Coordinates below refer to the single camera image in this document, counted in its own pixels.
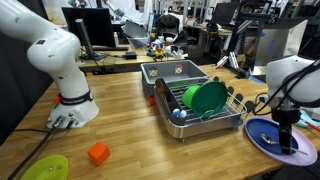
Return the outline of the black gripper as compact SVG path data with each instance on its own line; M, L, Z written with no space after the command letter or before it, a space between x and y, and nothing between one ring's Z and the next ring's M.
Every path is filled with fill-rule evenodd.
M271 111L272 119L279 122L279 144L281 146L281 151L283 154L289 155L291 153L291 130L292 126L290 124L297 123L300 120L301 113L299 110L276 110Z

